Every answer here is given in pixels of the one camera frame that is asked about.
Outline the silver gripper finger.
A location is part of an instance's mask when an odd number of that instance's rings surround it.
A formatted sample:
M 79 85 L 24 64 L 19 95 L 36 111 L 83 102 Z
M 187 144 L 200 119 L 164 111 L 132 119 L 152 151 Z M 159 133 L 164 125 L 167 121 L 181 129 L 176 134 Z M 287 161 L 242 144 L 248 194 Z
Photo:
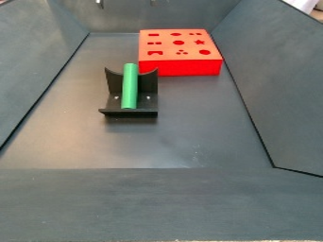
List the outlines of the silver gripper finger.
M 95 0 L 96 5 L 99 6 L 100 9 L 104 9 L 104 0 Z
M 149 0 L 149 5 L 152 6 L 152 7 L 155 7 L 157 4 L 156 4 L 156 0 Z

